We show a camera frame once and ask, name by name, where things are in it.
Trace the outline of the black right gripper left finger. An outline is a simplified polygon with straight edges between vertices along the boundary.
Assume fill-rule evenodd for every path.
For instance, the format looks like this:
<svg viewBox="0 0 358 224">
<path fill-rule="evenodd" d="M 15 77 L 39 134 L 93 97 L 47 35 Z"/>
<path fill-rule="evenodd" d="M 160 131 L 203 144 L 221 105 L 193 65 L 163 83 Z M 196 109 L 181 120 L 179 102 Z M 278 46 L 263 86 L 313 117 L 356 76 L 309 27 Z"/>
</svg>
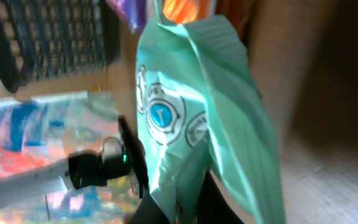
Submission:
<svg viewBox="0 0 358 224">
<path fill-rule="evenodd" d="M 161 211 L 149 191 L 144 192 L 144 196 L 135 213 L 126 217 L 128 224 L 169 224 L 168 218 Z"/>
</svg>

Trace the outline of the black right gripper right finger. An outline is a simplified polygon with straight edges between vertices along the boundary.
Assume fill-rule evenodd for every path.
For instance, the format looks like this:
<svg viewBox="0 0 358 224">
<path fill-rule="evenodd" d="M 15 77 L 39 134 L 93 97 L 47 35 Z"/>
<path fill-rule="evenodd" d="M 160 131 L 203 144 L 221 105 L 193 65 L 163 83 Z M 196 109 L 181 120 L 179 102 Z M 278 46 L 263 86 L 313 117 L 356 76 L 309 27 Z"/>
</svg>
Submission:
<svg viewBox="0 0 358 224">
<path fill-rule="evenodd" d="M 197 206 L 197 224 L 243 224 L 220 192 L 213 176 L 205 173 Z"/>
</svg>

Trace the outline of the mint green snack packet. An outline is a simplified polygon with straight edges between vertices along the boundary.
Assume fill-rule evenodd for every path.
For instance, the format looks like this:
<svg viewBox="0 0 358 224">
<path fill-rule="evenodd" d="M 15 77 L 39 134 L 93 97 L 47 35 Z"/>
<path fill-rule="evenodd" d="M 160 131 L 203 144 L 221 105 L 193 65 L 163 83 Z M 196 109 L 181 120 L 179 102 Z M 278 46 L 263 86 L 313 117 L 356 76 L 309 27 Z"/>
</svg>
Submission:
<svg viewBox="0 0 358 224">
<path fill-rule="evenodd" d="M 193 221 L 212 169 L 257 223 L 284 223 L 275 130 L 231 23 L 211 16 L 176 24 L 156 1 L 136 72 L 149 194 L 168 222 Z"/>
</svg>

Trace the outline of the orange brown snack bar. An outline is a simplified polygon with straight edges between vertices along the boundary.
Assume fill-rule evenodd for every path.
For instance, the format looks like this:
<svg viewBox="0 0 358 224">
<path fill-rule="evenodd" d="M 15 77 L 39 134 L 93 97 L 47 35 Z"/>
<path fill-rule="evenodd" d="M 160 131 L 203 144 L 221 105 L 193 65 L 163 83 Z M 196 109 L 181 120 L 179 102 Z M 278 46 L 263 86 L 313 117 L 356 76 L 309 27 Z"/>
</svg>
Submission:
<svg viewBox="0 0 358 224">
<path fill-rule="evenodd" d="M 216 14 L 224 15 L 244 40 L 249 30 L 257 0 L 218 0 Z"/>
</svg>

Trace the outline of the small orange tissue pack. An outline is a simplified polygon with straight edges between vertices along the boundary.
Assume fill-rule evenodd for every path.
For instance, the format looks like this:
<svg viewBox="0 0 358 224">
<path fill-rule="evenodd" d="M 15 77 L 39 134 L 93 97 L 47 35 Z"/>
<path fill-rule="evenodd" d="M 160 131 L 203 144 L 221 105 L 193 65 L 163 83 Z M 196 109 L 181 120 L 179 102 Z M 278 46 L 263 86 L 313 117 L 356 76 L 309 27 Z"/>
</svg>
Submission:
<svg viewBox="0 0 358 224">
<path fill-rule="evenodd" d="M 165 17 L 177 24 L 205 19 L 215 13 L 217 0 L 164 0 Z"/>
</svg>

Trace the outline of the purple red snack bag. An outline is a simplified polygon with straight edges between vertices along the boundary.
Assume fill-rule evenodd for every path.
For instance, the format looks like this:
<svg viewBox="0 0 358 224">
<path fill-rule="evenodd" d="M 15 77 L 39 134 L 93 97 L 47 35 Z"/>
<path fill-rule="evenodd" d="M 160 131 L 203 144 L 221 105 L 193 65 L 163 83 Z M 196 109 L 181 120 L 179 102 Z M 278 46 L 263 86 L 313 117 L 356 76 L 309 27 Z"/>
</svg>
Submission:
<svg viewBox="0 0 358 224">
<path fill-rule="evenodd" d="M 106 2 L 132 33 L 143 31 L 149 17 L 154 14 L 154 0 L 107 0 Z"/>
</svg>

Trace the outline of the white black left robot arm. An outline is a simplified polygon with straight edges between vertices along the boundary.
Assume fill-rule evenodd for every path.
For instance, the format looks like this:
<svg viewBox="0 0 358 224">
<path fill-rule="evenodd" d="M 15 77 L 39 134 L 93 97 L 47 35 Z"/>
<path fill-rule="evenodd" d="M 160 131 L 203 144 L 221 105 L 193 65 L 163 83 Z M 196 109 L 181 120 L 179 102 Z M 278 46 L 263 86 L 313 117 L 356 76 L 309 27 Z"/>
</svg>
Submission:
<svg viewBox="0 0 358 224">
<path fill-rule="evenodd" d="M 130 176 L 142 198 L 149 185 L 144 152 L 123 115 L 118 117 L 120 138 L 106 138 L 117 152 L 90 149 L 70 154 L 45 167 L 0 179 L 0 209 L 17 202 L 61 190 L 104 187 L 108 180 Z"/>
</svg>

